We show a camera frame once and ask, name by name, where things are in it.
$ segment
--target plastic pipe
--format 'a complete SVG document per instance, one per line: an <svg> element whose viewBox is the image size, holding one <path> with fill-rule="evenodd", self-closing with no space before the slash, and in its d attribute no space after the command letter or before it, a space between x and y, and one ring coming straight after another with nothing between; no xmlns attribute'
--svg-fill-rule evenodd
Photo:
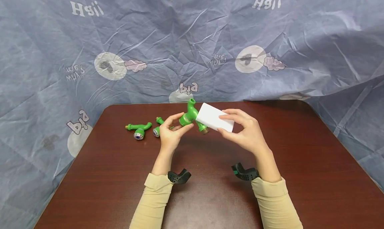
<svg viewBox="0 0 384 229"><path fill-rule="evenodd" d="M152 123L148 122L147 125L132 125L132 124L128 124L127 126L125 126L125 128L128 131L136 130L135 133L133 134L133 137L136 140L143 140L143 138L144 138L144 131L148 130L151 126L152 126Z"/></svg>
<svg viewBox="0 0 384 229"><path fill-rule="evenodd" d="M164 123L164 120L158 116L158 117L156 117L156 122L159 123L160 125L162 125ZM153 135L155 137L160 137L160 126L153 129Z"/></svg>
<svg viewBox="0 0 384 229"><path fill-rule="evenodd" d="M196 121L197 114L199 111L195 108L196 101L194 99L190 99L187 104L187 112L184 113L179 119L180 125L186 126L193 121ZM207 134L209 132L209 129L206 125L196 121L197 126L199 127L199 131L203 133L203 135Z"/></svg>

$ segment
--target beige sleeve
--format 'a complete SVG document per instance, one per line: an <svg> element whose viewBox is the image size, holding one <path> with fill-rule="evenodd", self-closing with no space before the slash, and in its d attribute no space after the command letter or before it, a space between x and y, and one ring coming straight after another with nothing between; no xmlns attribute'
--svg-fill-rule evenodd
<svg viewBox="0 0 384 229"><path fill-rule="evenodd" d="M285 180L276 183L256 178L252 182L264 229L302 229L303 225L293 206Z"/></svg>
<svg viewBox="0 0 384 229"><path fill-rule="evenodd" d="M144 192L133 215L129 229L161 229L164 209L173 183L168 176L150 173L144 183Z"/></svg>

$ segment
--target hand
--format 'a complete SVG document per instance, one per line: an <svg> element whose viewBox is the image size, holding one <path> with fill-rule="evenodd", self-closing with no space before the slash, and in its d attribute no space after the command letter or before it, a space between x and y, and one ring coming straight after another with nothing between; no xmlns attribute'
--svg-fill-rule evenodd
<svg viewBox="0 0 384 229"><path fill-rule="evenodd" d="M194 125L189 124L187 126L175 126L170 129L175 120L178 120L184 112L180 112L179 114L172 115L164 121L164 123L160 126L160 140L161 140L161 148L160 151L168 151L174 152L179 145L181 137L189 131Z"/></svg>
<svg viewBox="0 0 384 229"><path fill-rule="evenodd" d="M237 143L245 150L252 152L255 156L269 150L259 123L255 118L239 109L226 109L223 110L223 112L228 115L219 116L220 119L232 120L244 127L239 133L231 133L223 128L218 128L218 132L220 132L225 139Z"/></svg>

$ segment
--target fabric backdrop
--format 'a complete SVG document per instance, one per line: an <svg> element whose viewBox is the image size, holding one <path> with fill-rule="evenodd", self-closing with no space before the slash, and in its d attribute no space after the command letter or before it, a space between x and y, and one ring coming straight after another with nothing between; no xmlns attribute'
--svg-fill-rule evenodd
<svg viewBox="0 0 384 229"><path fill-rule="evenodd" d="M305 100L383 189L383 1L0 0L1 228L118 103Z"/></svg>

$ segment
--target white sponge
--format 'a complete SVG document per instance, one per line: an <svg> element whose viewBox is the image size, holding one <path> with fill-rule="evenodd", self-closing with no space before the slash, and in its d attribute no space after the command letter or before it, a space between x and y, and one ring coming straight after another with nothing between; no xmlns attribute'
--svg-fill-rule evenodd
<svg viewBox="0 0 384 229"><path fill-rule="evenodd" d="M227 115L227 113L224 113L207 103L203 103L197 114L196 121L203 123L216 131L217 128L223 128L226 131L232 132L235 122L232 120L222 120L218 117L220 115Z"/></svg>

